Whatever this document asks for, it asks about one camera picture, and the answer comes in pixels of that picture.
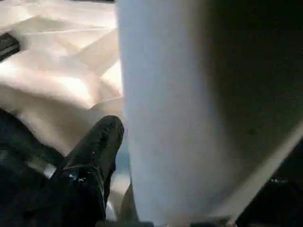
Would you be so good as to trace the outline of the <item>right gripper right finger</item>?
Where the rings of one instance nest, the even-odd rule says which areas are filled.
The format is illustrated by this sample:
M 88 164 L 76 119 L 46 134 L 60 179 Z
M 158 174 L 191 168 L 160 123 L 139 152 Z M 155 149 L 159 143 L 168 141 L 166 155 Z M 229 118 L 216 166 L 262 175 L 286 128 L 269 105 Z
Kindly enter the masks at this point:
M 293 151 L 236 221 L 239 227 L 303 225 L 303 152 Z

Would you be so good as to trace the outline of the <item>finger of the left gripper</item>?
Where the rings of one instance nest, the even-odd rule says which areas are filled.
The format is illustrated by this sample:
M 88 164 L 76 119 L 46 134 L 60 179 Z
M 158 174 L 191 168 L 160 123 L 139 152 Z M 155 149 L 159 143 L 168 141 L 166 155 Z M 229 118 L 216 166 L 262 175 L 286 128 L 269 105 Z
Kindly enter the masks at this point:
M 9 33 L 0 35 L 0 61 L 19 52 L 19 41 Z

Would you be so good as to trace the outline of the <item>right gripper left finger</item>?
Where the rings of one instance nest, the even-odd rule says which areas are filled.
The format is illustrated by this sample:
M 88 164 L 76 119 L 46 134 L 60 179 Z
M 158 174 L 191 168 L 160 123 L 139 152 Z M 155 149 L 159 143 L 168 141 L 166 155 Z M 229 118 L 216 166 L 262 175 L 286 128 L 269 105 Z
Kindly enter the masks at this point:
M 106 218 L 110 181 L 124 127 L 114 115 L 99 120 L 37 194 L 25 197 L 16 227 L 93 227 Z

